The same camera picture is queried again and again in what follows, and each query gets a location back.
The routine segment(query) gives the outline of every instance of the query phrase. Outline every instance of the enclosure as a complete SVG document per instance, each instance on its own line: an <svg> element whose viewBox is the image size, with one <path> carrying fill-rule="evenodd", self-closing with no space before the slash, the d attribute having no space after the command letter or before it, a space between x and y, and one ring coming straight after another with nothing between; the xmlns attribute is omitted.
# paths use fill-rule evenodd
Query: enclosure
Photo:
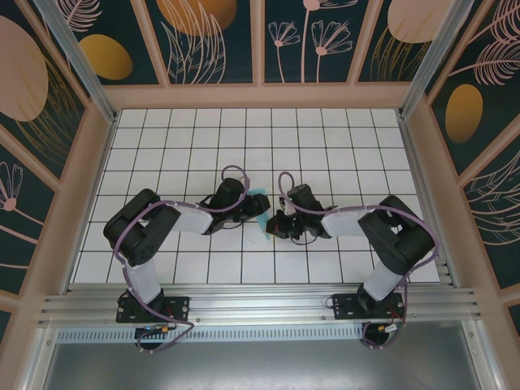
<svg viewBox="0 0 520 390"><path fill-rule="evenodd" d="M2 388L520 386L519 31L518 0L4 1ZM289 171L323 207L392 194L424 219L440 254L393 346L327 305L380 263L366 238L251 219L168 235L155 271L195 328L139 354L103 228L142 189L202 201L228 165L267 218Z"/></svg>

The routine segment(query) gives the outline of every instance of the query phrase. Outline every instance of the grid mat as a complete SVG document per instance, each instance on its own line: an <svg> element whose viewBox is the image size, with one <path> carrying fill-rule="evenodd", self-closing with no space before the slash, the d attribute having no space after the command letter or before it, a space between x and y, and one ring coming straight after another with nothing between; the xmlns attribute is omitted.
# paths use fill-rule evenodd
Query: grid mat
<svg viewBox="0 0 520 390"><path fill-rule="evenodd" d="M281 171L307 183L324 207L379 203L392 193L422 216L394 110L124 110L71 282L124 282L102 229L139 191L199 202L229 164L245 168L252 189L266 190L270 216L280 208ZM361 283L379 261L364 237L302 243L268 240L250 221L213 236L172 232L154 260L164 284ZM410 281L439 282L435 262Z"/></svg>

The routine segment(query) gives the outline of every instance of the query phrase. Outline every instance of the white grid surface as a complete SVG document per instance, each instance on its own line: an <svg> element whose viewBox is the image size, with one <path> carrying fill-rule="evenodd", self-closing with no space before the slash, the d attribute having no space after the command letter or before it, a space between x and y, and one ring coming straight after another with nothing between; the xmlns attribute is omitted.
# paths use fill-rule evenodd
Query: white grid surface
<svg viewBox="0 0 520 390"><path fill-rule="evenodd" d="M270 217L280 208L281 171L310 185L324 207L379 203L392 193L422 216L393 110L124 110L72 282L124 282L102 229L132 196L150 188L163 199L199 202L229 164L245 168L252 189L266 189ZM213 236L172 232L155 266L161 283L361 283L378 261L364 237L297 246L267 240L251 221ZM410 281L438 282L435 263Z"/></svg>

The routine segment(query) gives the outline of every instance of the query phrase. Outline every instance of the mounting plate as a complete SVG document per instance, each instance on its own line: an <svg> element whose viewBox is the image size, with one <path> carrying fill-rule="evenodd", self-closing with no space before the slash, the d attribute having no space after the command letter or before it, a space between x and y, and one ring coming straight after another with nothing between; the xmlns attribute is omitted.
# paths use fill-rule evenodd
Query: mounting plate
<svg viewBox="0 0 520 390"><path fill-rule="evenodd" d="M390 306L401 317L405 315L403 298L398 292L388 295L372 311L365 311L359 305L356 293L334 294L331 299L335 319L391 319L392 312L388 310L387 306Z"/></svg>
<svg viewBox="0 0 520 390"><path fill-rule="evenodd" d="M188 297L164 297L161 314L173 316L174 319L188 320ZM149 313L133 297L119 299L119 307L115 316L117 323L164 323L163 319Z"/></svg>

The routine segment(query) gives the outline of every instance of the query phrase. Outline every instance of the flower illustration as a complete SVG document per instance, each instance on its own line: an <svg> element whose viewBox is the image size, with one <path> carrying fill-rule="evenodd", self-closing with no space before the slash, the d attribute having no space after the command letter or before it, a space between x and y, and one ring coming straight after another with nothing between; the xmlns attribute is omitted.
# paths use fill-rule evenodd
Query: flower illustration
<svg viewBox="0 0 520 390"><path fill-rule="evenodd" d="M13 211L16 209L16 198L20 192L24 170L13 164L9 167L5 162L0 162L0 210Z"/></svg>
<svg viewBox="0 0 520 390"><path fill-rule="evenodd" d="M344 8L355 5L358 0L340 0L334 2L332 0L303 0L303 6L308 11L317 11L320 8Z"/></svg>
<svg viewBox="0 0 520 390"><path fill-rule="evenodd" d="M306 38L309 13L320 9L334 9L355 6L358 0L303 0L306 8L305 22L303 24L303 42L301 44L301 82L306 82Z"/></svg>
<svg viewBox="0 0 520 390"><path fill-rule="evenodd" d="M22 185L22 179L24 178L24 170L16 164L13 164L11 170L7 166L6 162L0 162L0 211L11 212L14 211L33 221L34 223L38 223L43 225L42 221L39 221L30 215L25 214L23 211L18 210L17 206L17 198L20 194L20 187ZM32 237L25 236L22 233L16 232L8 227L5 227L0 224L0 231L3 231L7 234L10 234L14 237L20 238L21 240L25 240L32 244L36 244L38 240L33 239ZM20 268L20 266L11 266L7 264L0 264L0 267L10 267L10 268Z"/></svg>
<svg viewBox="0 0 520 390"><path fill-rule="evenodd" d="M352 49L352 41L348 41L350 31L349 22L343 24L331 22L323 30L323 21L312 23L312 39L316 54L318 55L318 65L316 66L316 82L319 82L319 63L321 58L327 54L344 53Z"/></svg>
<svg viewBox="0 0 520 390"><path fill-rule="evenodd" d="M285 79L284 73L282 72L282 62L280 61L280 47L294 45L295 43L300 42L300 36L296 35L297 30L296 27L294 27L294 22L282 22L279 26L276 22L272 22L269 23L268 27L271 38L273 38L273 42L276 46L279 75L282 78L282 83L284 83Z"/></svg>

